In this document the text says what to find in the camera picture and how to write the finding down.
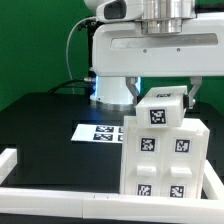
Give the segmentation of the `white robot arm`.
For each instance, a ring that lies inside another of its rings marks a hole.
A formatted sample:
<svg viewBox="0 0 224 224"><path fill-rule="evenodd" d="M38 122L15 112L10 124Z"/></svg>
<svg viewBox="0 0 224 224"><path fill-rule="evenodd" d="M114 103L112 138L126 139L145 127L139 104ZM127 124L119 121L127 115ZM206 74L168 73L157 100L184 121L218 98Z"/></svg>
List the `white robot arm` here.
<svg viewBox="0 0 224 224"><path fill-rule="evenodd" d="M101 24L93 36L92 68L104 77L224 76L224 7L195 0L84 0Z"/></svg>

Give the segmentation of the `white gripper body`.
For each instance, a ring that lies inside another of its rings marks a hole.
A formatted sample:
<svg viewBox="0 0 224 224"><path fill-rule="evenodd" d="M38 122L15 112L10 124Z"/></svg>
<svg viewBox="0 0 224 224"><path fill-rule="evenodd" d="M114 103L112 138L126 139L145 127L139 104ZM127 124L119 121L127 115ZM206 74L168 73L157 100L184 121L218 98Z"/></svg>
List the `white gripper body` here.
<svg viewBox="0 0 224 224"><path fill-rule="evenodd" d="M224 14L200 14L175 34L142 33L137 22L105 24L93 38L99 76L224 76Z"/></svg>

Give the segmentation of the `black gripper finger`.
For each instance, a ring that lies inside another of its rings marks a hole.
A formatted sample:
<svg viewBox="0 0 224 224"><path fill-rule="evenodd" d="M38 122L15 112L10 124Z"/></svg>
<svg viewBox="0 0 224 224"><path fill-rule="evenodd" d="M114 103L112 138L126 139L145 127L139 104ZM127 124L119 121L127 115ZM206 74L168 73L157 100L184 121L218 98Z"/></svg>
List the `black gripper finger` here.
<svg viewBox="0 0 224 224"><path fill-rule="evenodd" d="M126 77L126 86L128 90L130 91L131 95L133 96L133 103L138 103L138 96L140 94L140 91L137 88L138 78L137 77Z"/></svg>
<svg viewBox="0 0 224 224"><path fill-rule="evenodd" d="M190 82L191 82L192 88L190 92L188 93L188 108L192 109L195 104L194 97L202 85L202 77L201 76L191 77Z"/></svg>

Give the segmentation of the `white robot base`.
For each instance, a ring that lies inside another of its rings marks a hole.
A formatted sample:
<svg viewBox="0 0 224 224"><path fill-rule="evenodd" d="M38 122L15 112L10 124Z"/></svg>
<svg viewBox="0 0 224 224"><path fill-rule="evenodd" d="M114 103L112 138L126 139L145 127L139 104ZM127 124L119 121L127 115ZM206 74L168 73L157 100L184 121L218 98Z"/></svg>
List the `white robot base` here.
<svg viewBox="0 0 224 224"><path fill-rule="evenodd" d="M141 89L138 78L137 88ZM90 104L96 108L111 111L129 111L134 107L133 96L126 86L125 77L96 77L95 91Z"/></svg>

